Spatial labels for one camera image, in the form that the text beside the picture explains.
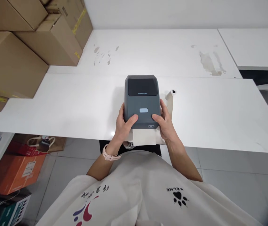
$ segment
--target cable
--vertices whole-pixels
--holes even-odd
[[[4,202],[8,201],[8,200],[13,199],[13,198],[16,197],[17,195],[19,195],[19,193],[20,193],[20,190],[18,190],[18,193],[17,193],[15,196],[13,196],[13,197],[11,197],[11,198],[9,198],[9,199],[7,199],[7,200],[4,200],[4,201],[0,202],[0,205],[3,204]]]

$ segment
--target printer lid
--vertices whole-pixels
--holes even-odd
[[[157,96],[158,83],[154,75],[134,75],[128,79],[129,96]]]

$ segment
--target pink watch strap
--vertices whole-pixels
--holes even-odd
[[[107,153],[106,153],[106,147],[107,147],[108,145],[106,144],[106,146],[104,146],[104,148],[103,148],[103,150],[102,150],[102,155],[105,157],[105,159],[107,160],[107,161],[115,161],[115,160],[118,160],[118,159],[120,159],[121,158],[121,156],[117,156],[117,155],[108,155]]]

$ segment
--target person's right hand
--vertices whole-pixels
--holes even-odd
[[[152,118],[159,123],[160,125],[160,133],[163,140],[176,140],[178,139],[178,135],[174,129],[174,125],[171,121],[171,116],[168,113],[167,107],[162,99],[160,99],[161,105],[161,116],[152,114]]]

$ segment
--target printed logo on shirt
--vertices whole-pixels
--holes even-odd
[[[100,187],[101,187],[101,186],[99,186],[99,187],[96,189],[95,194],[97,194],[97,193],[100,192]],[[107,191],[108,189],[109,189],[109,186],[107,187],[107,185],[105,185],[105,186],[103,187],[103,189],[102,189],[102,192],[105,192],[105,191]],[[81,195],[82,198],[86,198],[86,197],[87,197],[87,200],[86,200],[86,202],[85,202],[85,204],[84,204],[84,207],[81,208],[80,210],[75,211],[75,212],[73,213],[73,215],[72,215],[72,216],[75,217],[75,218],[73,219],[73,222],[77,222],[77,223],[76,223],[76,226],[82,226],[83,221],[90,221],[90,220],[91,220],[91,218],[92,218],[92,213],[89,213],[89,206],[90,206],[91,202],[92,202],[94,199],[96,199],[96,198],[99,197],[99,195],[95,196],[95,197],[88,203],[88,205],[86,206],[88,199],[89,199],[93,194],[94,194],[94,191],[91,192],[90,194],[89,194],[89,192],[84,192],[84,193]],[[81,220],[79,220],[79,216],[80,216],[80,214],[81,214],[82,212],[84,212],[83,215],[82,215],[83,218],[82,218]]]
[[[175,196],[174,198],[174,203],[178,203],[180,208],[182,208],[182,204],[186,207],[187,204],[186,204],[186,201],[189,201],[185,196],[182,195],[182,193],[180,191],[183,191],[183,188],[167,188],[166,189],[167,191],[177,191],[177,192],[173,192],[173,195]]]

